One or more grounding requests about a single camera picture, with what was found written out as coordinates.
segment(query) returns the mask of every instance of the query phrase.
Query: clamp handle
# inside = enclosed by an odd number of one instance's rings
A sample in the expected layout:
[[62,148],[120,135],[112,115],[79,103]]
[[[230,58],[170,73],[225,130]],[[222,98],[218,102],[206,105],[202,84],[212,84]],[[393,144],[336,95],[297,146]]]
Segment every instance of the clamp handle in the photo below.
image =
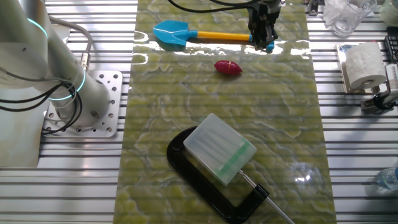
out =
[[185,149],[184,140],[195,130],[188,128],[178,134],[167,147],[167,160],[181,177],[188,182],[197,193],[213,209],[230,224],[245,222],[257,207],[268,197],[269,193],[261,186],[256,187],[235,207],[224,195],[192,165],[182,154]]

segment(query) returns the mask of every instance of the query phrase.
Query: teal light ring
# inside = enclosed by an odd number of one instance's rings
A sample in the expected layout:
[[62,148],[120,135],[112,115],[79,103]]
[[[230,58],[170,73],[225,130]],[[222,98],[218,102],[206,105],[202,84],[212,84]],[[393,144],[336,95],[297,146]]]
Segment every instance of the teal light ring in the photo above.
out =
[[40,24],[38,24],[37,22],[35,22],[35,21],[33,21],[32,19],[29,19],[29,18],[27,18],[27,20],[28,20],[31,24],[33,24],[33,25],[37,26],[38,28],[40,28],[40,29],[44,32],[44,34],[45,34],[45,36],[47,37],[47,39],[49,38],[49,36],[47,35],[46,31],[44,30],[44,28],[43,28],[42,26],[40,26]]
[[[83,88],[83,85],[85,84],[85,81],[86,81],[86,71],[85,71],[84,69],[83,69],[83,71],[84,71],[83,81],[81,82],[81,85],[80,85],[79,88],[76,90],[76,92],[79,92],[79,91],[81,90],[81,88]],[[72,95],[66,96],[66,97],[61,98],[61,99],[51,99],[51,98],[49,98],[49,99],[50,99],[50,100],[56,100],[56,101],[58,101],[58,100],[66,100],[66,99],[71,98],[71,97],[72,97]]]

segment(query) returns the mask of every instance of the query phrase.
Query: translucent plastic box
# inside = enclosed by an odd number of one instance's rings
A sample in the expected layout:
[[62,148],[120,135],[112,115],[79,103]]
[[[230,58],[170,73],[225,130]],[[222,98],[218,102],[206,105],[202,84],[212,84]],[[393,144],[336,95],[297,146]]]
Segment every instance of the translucent plastic box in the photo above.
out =
[[225,186],[257,151],[213,113],[186,138],[184,145]]

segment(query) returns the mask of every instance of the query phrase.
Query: yellow handle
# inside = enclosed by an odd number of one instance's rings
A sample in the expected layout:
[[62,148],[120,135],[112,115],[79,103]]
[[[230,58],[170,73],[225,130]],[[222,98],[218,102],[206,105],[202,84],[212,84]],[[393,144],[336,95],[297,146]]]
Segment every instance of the yellow handle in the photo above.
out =
[[250,41],[249,34],[229,34],[220,32],[206,32],[198,31],[198,37],[200,38],[211,38],[211,39],[222,39],[222,40],[245,40]]

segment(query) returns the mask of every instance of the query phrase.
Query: plastic container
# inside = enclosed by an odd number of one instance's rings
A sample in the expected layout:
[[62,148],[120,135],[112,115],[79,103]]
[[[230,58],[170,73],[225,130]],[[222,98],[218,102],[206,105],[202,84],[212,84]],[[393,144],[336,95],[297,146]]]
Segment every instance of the plastic container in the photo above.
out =
[[215,114],[186,138],[185,148],[224,186],[227,186],[257,149]]
[[386,0],[379,10],[380,19],[390,26],[398,26],[398,0]]
[[380,171],[376,176],[376,181],[387,191],[398,190],[398,167]]

